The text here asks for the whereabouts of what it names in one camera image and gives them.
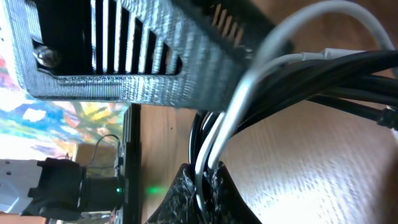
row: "black cable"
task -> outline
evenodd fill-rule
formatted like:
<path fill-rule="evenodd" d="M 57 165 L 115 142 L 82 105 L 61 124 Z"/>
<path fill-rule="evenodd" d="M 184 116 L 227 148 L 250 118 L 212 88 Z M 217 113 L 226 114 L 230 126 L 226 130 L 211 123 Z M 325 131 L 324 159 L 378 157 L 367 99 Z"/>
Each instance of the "black cable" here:
<path fill-rule="evenodd" d="M 382 110 L 328 96 L 313 96 L 309 98 L 308 101 L 355 114 L 356 116 L 367 118 L 372 121 L 377 121 L 382 115 Z"/>
<path fill-rule="evenodd" d="M 379 75 L 365 75 L 352 82 L 341 85 L 343 88 L 366 90 L 373 93 L 398 98 L 398 80 Z"/>
<path fill-rule="evenodd" d="M 198 148 L 197 146 L 199 145 L 198 141 L 200 141 L 201 139 L 201 124 L 205 117 L 205 111 L 197 111 L 192 122 L 191 134 L 189 137 L 188 163 L 193 166 L 195 165 L 195 161 L 197 160 L 197 157 L 199 155 L 200 147 Z"/>
<path fill-rule="evenodd" d="M 380 95 L 365 90 L 354 90 L 349 88 L 333 88 L 325 90 L 320 95 L 344 98 L 349 100 L 367 101 L 371 103 L 380 103 L 388 106 L 398 106 L 398 99 L 386 95 Z"/>
<path fill-rule="evenodd" d="M 248 109 L 248 114 L 264 109 L 267 105 L 274 105 L 288 93 L 295 84 L 312 68 L 327 63 L 325 60 L 307 60 L 289 65 L 269 75 L 259 84 L 254 101 Z"/>
<path fill-rule="evenodd" d="M 398 51 L 363 52 L 327 61 L 304 71 L 293 73 L 295 81 L 280 94 L 266 92 L 263 102 L 250 107 L 237 133 L 272 114 L 317 93 L 347 83 L 363 75 L 398 66 Z"/>

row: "black 3d-printed enclosure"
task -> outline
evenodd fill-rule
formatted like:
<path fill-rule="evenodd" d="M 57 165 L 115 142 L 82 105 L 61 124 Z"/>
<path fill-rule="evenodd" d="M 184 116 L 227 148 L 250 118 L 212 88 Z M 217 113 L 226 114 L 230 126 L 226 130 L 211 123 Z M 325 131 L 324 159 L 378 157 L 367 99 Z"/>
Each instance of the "black 3d-printed enclosure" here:
<path fill-rule="evenodd" d="M 11 73 L 40 100 L 223 110 L 274 27 L 249 0 L 0 0 L 0 10 Z M 37 60 L 41 47 L 59 57 Z"/>

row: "screw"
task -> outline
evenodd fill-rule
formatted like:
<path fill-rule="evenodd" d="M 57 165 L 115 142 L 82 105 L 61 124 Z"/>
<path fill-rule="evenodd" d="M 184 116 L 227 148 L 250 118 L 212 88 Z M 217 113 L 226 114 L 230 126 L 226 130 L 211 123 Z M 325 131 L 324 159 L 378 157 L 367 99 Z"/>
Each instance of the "screw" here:
<path fill-rule="evenodd" d="M 37 62 L 47 68 L 55 68 L 61 62 L 61 55 L 56 50 L 51 50 L 47 46 L 38 46 L 33 53 Z"/>

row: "colorful painting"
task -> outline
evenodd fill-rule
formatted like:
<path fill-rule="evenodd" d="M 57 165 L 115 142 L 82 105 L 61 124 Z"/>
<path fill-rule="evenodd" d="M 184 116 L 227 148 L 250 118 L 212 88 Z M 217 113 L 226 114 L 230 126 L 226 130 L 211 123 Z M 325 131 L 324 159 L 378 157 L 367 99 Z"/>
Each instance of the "colorful painting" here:
<path fill-rule="evenodd" d="M 34 100 L 10 78 L 1 56 L 0 95 L 0 159 L 72 156 L 80 142 L 122 136 L 127 104 Z"/>

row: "cable bundle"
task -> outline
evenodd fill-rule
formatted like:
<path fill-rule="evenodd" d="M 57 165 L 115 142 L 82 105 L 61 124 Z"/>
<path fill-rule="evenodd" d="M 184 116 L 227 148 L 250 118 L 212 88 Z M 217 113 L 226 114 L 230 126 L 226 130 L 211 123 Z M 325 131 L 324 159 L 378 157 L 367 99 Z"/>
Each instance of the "cable bundle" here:
<path fill-rule="evenodd" d="M 358 52 L 329 49 L 328 53 L 301 53 L 277 57 L 279 47 L 306 22 L 327 12 L 349 14 L 375 36 L 382 50 Z M 244 129 L 300 101 L 308 100 L 371 119 L 398 129 L 398 80 L 373 73 L 398 67 L 398 51 L 378 20 L 361 6 L 346 1 L 313 4 L 288 17 L 264 40 L 251 68 L 236 87 L 228 110 L 198 111 L 190 138 L 195 166 L 197 202 L 206 221 L 203 171 L 217 169 L 228 139 Z M 379 110 L 348 100 L 387 105 Z"/>

